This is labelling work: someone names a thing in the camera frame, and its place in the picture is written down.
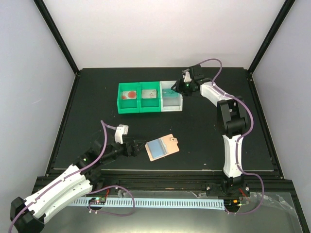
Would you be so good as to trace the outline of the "beige leather card holder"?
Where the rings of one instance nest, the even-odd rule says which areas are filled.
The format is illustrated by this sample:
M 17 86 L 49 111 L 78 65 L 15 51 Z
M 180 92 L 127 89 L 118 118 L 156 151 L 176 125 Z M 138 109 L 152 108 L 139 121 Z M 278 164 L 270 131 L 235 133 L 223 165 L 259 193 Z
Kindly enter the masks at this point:
M 151 162 L 179 152 L 178 140 L 172 134 L 147 142 L 145 148 Z

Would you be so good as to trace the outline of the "white VIP card page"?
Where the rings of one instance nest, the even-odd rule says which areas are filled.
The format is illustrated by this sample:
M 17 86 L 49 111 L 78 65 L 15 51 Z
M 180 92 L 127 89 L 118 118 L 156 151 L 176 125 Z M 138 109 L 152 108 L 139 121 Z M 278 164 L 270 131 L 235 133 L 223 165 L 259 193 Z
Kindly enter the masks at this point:
M 143 89 L 141 91 L 142 99 L 156 99 L 157 98 L 157 90 L 156 89 Z

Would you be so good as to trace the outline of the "red white card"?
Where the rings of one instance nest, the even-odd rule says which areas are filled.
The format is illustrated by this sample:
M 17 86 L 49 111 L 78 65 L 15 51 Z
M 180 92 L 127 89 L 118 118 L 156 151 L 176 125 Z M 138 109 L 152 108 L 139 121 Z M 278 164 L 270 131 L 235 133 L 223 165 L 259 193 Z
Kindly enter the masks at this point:
M 135 100 L 137 98 L 136 91 L 123 91 L 121 94 L 123 100 Z

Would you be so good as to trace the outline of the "teal AION card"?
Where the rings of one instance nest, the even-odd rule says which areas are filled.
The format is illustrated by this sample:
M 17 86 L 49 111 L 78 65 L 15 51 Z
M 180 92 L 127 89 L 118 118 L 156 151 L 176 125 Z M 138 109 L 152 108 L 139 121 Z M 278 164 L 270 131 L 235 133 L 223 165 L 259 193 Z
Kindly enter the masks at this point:
M 163 98 L 178 98 L 179 94 L 169 88 L 162 89 Z

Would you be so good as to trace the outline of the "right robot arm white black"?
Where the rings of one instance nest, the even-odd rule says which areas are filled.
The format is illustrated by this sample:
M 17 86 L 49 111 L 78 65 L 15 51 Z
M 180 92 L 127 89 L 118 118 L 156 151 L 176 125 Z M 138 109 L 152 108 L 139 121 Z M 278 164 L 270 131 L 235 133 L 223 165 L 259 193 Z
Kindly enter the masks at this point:
M 241 98 L 222 90 L 215 80 L 205 78 L 200 65 L 191 66 L 182 71 L 171 90 L 191 96 L 199 91 L 217 107 L 217 127 L 223 136 L 225 163 L 220 189 L 226 196 L 238 191 L 244 183 L 245 172 L 242 168 L 242 141 L 248 130 L 253 128 L 253 117 Z

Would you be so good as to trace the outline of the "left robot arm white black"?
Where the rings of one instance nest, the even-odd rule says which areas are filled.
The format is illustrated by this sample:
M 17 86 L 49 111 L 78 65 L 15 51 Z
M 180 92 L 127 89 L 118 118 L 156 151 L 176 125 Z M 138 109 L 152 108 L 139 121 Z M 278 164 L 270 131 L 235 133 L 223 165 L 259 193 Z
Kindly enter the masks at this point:
M 11 202 L 9 229 L 16 228 L 19 233 L 41 232 L 45 224 L 72 201 L 101 193 L 105 186 L 113 186 L 112 182 L 105 181 L 102 167 L 122 156 L 137 156 L 145 143 L 127 138 L 122 144 L 114 142 L 89 148 L 48 185 Z

